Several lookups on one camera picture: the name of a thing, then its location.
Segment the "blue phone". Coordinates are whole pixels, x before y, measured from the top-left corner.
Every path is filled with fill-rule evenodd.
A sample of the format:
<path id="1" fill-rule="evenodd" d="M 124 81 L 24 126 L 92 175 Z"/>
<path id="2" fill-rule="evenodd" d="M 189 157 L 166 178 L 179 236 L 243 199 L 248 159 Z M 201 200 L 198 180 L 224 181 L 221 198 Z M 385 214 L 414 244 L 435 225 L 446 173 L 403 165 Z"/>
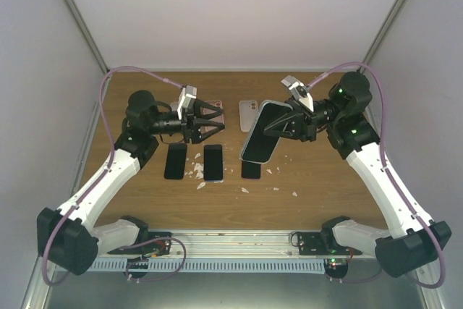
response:
<path id="1" fill-rule="evenodd" d="M 224 179 L 222 145 L 205 145 L 203 159 L 203 178 L 205 181 L 221 182 Z"/>

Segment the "bare black phone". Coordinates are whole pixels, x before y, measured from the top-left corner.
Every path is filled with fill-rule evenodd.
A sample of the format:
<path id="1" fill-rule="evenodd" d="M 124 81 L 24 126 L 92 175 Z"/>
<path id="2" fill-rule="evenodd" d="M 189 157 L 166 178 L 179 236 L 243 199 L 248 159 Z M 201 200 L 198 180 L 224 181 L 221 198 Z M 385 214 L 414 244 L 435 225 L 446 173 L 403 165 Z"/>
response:
<path id="1" fill-rule="evenodd" d="M 271 100 L 262 102 L 243 145 L 240 159 L 256 164 L 268 163 L 279 142 L 279 137 L 266 135 L 264 129 L 290 111 L 292 107 L 287 103 Z"/>

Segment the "cream cased phone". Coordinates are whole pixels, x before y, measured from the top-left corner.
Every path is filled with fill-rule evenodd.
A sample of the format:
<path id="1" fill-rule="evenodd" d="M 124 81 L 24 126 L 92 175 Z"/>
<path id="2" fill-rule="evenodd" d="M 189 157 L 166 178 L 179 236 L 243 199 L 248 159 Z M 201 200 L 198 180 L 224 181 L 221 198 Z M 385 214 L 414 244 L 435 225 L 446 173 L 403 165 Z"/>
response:
<path id="1" fill-rule="evenodd" d="M 243 100 L 239 102 L 239 125 L 242 132 L 251 130 L 258 114 L 258 102 L 256 100 Z"/>

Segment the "purple phone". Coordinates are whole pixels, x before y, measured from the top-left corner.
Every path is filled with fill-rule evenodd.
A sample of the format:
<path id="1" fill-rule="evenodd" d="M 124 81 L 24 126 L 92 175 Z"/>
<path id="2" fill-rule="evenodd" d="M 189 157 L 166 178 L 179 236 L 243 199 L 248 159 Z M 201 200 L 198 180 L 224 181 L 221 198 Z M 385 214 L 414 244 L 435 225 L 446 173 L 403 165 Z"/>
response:
<path id="1" fill-rule="evenodd" d="M 260 179 L 261 164 L 242 161 L 241 177 L 243 179 Z"/>

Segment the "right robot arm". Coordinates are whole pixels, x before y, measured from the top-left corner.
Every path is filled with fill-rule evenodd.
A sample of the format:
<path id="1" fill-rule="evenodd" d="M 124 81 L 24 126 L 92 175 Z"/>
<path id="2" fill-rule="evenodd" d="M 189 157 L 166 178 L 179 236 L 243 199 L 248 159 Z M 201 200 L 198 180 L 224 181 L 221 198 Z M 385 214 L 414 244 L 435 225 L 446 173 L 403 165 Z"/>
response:
<path id="1" fill-rule="evenodd" d="M 373 98 L 366 76 L 345 73 L 322 101 L 314 101 L 309 87 L 295 77 L 282 82 L 292 94 L 289 101 L 296 114 L 292 137 L 304 130 L 307 139 L 314 141 L 317 131 L 324 129 L 331 146 L 364 182 L 387 225 L 376 229 L 346 216 L 331 219 L 321 227 L 323 251 L 335 255 L 351 247 L 375 257 L 394 278 L 442 261 L 451 229 L 420 206 L 387 159 L 381 138 L 363 114 Z"/>

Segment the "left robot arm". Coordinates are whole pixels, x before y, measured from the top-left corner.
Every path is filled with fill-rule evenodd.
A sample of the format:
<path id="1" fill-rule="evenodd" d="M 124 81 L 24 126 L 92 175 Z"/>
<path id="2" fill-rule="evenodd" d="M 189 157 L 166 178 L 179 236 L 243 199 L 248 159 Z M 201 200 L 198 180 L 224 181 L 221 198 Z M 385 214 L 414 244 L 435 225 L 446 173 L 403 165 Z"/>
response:
<path id="1" fill-rule="evenodd" d="M 169 252 L 171 235 L 149 240 L 148 225 L 131 216 L 96 227 L 99 216 L 123 186 L 153 157 L 164 135 L 180 134 L 179 148 L 198 144 L 222 131 L 219 103 L 197 99 L 196 89 L 181 89 L 177 108 L 157 101 L 147 90 L 128 99 L 122 132 L 110 141 L 110 152 L 95 174 L 57 209 L 44 208 L 37 217 L 38 254 L 42 268 L 52 262 L 81 275 L 106 253 L 132 253 L 138 258 Z"/>

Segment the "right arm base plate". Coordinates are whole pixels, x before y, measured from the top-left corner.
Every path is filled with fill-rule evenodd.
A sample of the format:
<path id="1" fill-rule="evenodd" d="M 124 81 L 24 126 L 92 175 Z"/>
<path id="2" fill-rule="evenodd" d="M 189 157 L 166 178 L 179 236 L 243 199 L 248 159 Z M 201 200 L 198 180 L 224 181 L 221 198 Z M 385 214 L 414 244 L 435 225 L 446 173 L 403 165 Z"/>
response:
<path id="1" fill-rule="evenodd" d="M 347 257 L 362 255 L 359 250 L 349 247 L 327 248 L 320 232 L 292 232 L 289 235 L 289 243 L 292 247 L 297 248 L 299 255 L 303 256 Z"/>

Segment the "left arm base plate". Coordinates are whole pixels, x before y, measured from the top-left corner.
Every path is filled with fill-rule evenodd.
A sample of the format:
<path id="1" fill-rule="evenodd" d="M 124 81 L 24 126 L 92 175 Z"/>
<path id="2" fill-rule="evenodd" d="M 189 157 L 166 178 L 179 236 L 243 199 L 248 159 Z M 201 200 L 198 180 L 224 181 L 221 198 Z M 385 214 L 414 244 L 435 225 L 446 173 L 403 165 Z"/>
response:
<path id="1" fill-rule="evenodd" d="M 135 244 L 140 244 L 141 242 L 145 242 L 151 239 L 158 239 L 162 237 L 171 237 L 172 233 L 171 232 L 152 232 L 148 231 L 145 233 L 144 236 L 139 236 Z M 171 241 L 170 240 L 159 240 L 156 242 L 152 242 L 147 245 L 139 246 L 136 248 L 132 249 L 126 249 L 126 250 L 121 250 L 121 249 L 115 249 L 112 251 L 109 251 L 109 255 L 138 255 L 142 257 L 151 257 L 152 255 L 155 256 L 162 256 L 162 255 L 168 255 L 170 252 L 170 247 L 171 247 Z"/>

